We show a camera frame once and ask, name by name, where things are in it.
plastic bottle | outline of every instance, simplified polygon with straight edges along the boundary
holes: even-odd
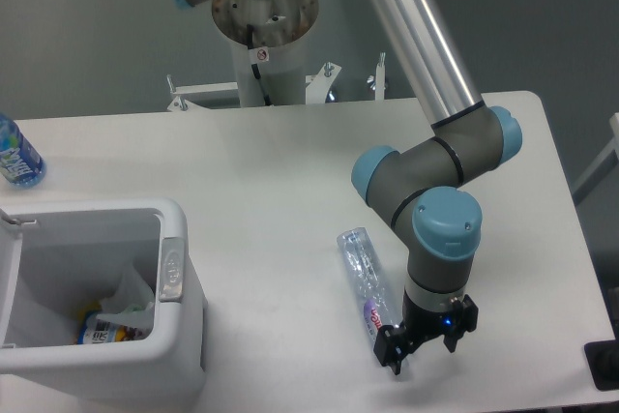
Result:
[[[382,325],[399,325],[401,308],[394,304],[393,294],[364,227],[340,234],[338,246],[373,346]]]
[[[15,121],[0,113],[0,173],[14,186],[31,188],[45,175],[45,163]]]

white table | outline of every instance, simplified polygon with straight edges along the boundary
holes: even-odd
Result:
[[[468,292],[476,332],[409,357],[400,377],[372,354],[336,246],[365,226],[401,295],[407,250],[350,184],[377,144],[430,136],[415,100],[20,122],[46,159],[31,191],[0,205],[169,196],[187,213],[210,300],[208,377],[197,403],[164,411],[490,411],[611,401],[582,346],[611,339],[594,270],[542,104],[490,94],[524,132],[521,153],[466,186],[484,209]],[[0,412],[130,411],[11,376]]]

gray floor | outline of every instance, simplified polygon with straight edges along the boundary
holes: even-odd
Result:
[[[483,92],[542,97],[567,179],[610,140],[619,111],[617,0],[438,0]],[[307,72],[344,66],[343,100],[387,51],[389,97],[412,95],[368,0],[320,0]],[[0,108],[14,118],[163,111],[177,84],[233,80],[208,7],[171,0],[0,0]],[[619,285],[617,170],[579,208],[598,269]]]

bottle label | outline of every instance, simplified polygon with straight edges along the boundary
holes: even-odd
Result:
[[[11,136],[8,142],[8,147],[0,151],[0,172],[14,184],[36,178],[43,169],[41,156],[21,133]]]
[[[378,313],[378,307],[374,299],[368,299],[364,305],[364,319],[366,320],[366,326],[368,327],[369,335],[372,339],[376,339],[378,336],[378,330],[383,325],[380,314]]]

robotic arm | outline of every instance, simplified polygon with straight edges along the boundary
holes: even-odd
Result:
[[[196,5],[203,0],[185,1]],[[453,352],[463,334],[475,330],[478,309],[465,295],[465,285],[481,240],[482,210],[457,188],[513,157],[522,132],[509,111],[486,106],[433,0],[372,2],[435,134],[403,153],[388,146],[370,149],[352,170],[359,195],[409,248],[402,323],[381,327],[374,346],[381,365],[399,373],[403,358],[426,341],[444,336]],[[231,6],[233,11],[234,3],[215,0],[214,18],[225,25],[220,29],[229,39],[249,48],[256,43],[290,46],[317,15],[315,0],[244,0],[246,15],[218,21],[215,10]],[[269,28],[280,18],[287,26],[274,34]],[[251,81],[261,80],[255,69],[252,74]],[[280,83],[292,78],[282,76]],[[302,75],[296,78],[303,81]],[[264,102],[258,104],[269,103],[266,87],[260,84]]]

